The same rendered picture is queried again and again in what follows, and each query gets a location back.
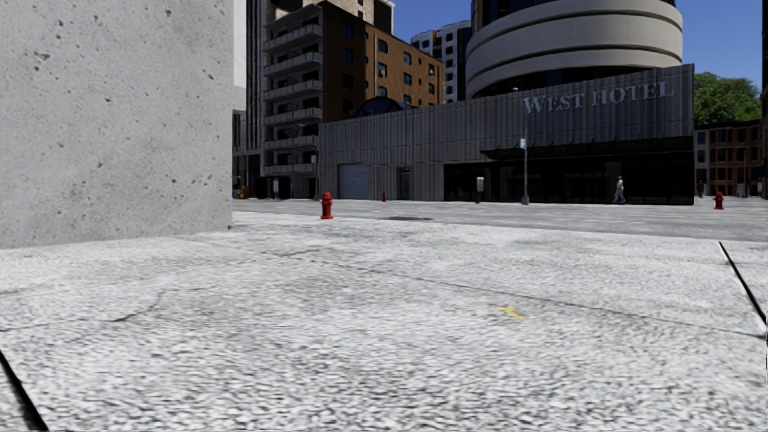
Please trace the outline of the brown brick building with balconies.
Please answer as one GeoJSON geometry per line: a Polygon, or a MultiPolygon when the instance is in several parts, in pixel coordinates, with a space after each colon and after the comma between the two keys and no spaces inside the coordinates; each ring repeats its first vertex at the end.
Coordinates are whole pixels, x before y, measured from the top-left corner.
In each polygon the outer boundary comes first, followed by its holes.
{"type": "Polygon", "coordinates": [[[315,196],[322,124],[372,115],[376,106],[443,101],[438,59],[329,1],[269,23],[265,34],[259,198],[315,196]]]}

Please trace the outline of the white apartment building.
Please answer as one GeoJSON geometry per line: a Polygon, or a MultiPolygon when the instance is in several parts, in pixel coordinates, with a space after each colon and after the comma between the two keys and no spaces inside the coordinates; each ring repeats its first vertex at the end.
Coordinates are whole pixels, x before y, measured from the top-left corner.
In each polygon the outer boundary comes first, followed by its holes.
{"type": "Polygon", "coordinates": [[[472,35],[471,22],[464,20],[410,38],[414,47],[442,62],[445,103],[466,99],[466,49],[472,35]]]}

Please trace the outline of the grey hotel building with tower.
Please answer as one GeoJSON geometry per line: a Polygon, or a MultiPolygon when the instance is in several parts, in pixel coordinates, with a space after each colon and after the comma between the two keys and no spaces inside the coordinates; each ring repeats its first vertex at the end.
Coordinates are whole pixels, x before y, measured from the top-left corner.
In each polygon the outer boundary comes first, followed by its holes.
{"type": "Polygon", "coordinates": [[[676,0],[471,0],[466,99],[328,124],[337,199],[637,204],[692,200],[694,68],[676,0]]]}

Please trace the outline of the pale concrete building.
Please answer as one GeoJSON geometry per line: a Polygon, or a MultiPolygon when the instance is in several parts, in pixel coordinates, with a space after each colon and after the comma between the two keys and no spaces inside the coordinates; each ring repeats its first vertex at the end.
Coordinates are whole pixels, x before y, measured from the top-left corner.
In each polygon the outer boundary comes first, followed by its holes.
{"type": "Polygon", "coordinates": [[[0,249],[225,229],[233,0],[0,0],[0,249]]]}

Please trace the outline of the red brick building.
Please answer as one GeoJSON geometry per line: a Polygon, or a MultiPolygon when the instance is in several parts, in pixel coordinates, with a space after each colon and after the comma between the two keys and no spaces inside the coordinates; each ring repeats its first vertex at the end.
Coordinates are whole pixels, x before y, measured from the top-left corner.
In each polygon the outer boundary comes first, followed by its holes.
{"type": "Polygon", "coordinates": [[[696,194],[768,199],[765,131],[762,120],[696,129],[696,194]]]}

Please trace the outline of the trees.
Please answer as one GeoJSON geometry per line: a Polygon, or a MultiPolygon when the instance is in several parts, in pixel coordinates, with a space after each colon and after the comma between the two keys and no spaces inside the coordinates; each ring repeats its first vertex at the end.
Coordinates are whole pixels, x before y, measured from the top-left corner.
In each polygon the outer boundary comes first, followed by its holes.
{"type": "Polygon", "coordinates": [[[751,121],[762,115],[759,91],[750,79],[703,72],[694,75],[693,85],[696,128],[751,121]]]}

